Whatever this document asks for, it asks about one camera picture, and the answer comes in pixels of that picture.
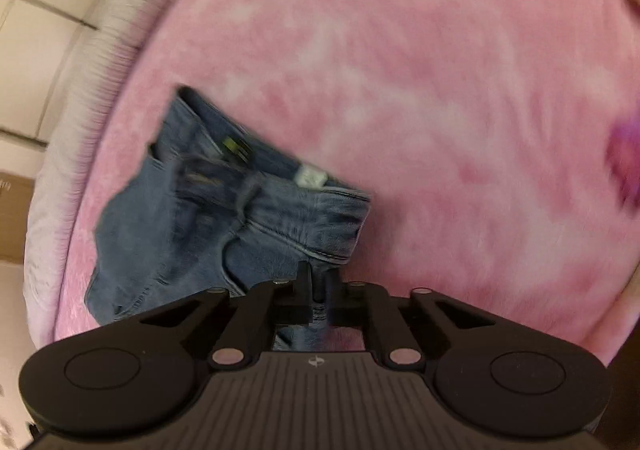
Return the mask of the striped grey pink duvet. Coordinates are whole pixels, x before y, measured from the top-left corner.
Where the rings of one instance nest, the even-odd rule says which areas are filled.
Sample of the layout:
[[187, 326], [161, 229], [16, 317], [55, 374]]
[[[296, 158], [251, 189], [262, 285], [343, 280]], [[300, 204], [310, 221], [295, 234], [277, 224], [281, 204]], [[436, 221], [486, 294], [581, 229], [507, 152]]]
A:
[[171, 0], [106, 0], [81, 50], [30, 203], [23, 294], [32, 343], [54, 339], [70, 238], [107, 117]]

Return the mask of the blue denim jeans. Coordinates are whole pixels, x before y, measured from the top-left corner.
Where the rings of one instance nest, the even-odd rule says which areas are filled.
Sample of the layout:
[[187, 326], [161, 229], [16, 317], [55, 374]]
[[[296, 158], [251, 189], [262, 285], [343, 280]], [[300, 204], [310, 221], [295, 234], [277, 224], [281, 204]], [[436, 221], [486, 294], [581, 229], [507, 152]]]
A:
[[108, 325], [210, 288], [242, 296], [293, 280], [320, 291], [352, 257], [362, 190], [285, 155], [181, 86], [138, 174], [104, 207], [85, 294]]

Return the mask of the pink floral bed blanket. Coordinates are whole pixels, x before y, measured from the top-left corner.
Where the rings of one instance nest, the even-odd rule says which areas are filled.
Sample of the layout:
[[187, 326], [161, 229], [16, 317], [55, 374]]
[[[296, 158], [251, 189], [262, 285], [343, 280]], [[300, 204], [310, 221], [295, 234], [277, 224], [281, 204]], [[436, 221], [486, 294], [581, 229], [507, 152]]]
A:
[[639, 0], [175, 0], [115, 103], [56, 337], [89, 330], [93, 229], [178, 85], [367, 190], [345, 274], [424, 285], [615, 356], [639, 317], [618, 204], [639, 119]]

